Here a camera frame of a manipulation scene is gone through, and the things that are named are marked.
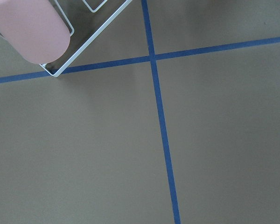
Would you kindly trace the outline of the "pink cup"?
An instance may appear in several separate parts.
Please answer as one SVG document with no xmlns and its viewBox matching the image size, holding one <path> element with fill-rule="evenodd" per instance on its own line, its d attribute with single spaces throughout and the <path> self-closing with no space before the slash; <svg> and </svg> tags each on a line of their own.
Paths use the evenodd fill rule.
<svg viewBox="0 0 280 224">
<path fill-rule="evenodd" d="M 0 0 L 0 33 L 27 61 L 51 63 L 70 44 L 70 32 L 48 0 Z"/>
</svg>

